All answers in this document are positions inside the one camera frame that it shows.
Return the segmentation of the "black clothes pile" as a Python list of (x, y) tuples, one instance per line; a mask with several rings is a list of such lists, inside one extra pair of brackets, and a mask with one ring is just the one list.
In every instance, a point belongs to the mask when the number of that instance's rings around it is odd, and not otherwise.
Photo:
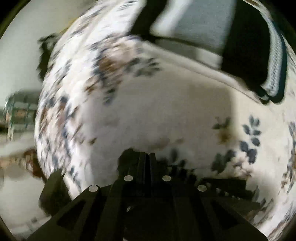
[(40, 58), (39, 58), (39, 64), (37, 66), (37, 71), (39, 75), (39, 79), (41, 82), (44, 81), (45, 75), (48, 70), (48, 63), (49, 59), (51, 57), (52, 51), (60, 39), (60, 34), (50, 34), (46, 37), (41, 37), (38, 40), (39, 44), (39, 51), (40, 51)]

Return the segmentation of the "floral white bed blanket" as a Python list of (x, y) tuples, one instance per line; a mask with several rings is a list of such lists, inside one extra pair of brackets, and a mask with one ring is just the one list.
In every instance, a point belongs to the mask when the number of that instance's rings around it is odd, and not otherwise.
[(295, 219), (295, 53), (285, 96), (262, 103), (236, 76), (130, 33), (146, 1), (96, 1), (56, 43), (39, 97), (35, 141), (46, 176), (71, 196), (117, 177), (128, 148), (177, 154), (199, 178), (246, 181), (247, 215), (269, 240)]

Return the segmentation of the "teal storage rack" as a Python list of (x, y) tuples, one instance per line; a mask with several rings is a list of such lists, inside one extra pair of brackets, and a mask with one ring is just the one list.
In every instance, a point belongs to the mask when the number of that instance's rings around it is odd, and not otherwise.
[(33, 132), (39, 103), (39, 90), (20, 90), (12, 93), (4, 106), (8, 139), (15, 133)]

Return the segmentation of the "grey black garment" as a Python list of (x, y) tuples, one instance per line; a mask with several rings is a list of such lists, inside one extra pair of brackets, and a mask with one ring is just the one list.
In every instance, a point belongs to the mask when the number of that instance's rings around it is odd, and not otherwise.
[(241, 78), (262, 103), (285, 96), (287, 46), (260, 1), (146, 1), (130, 33)]

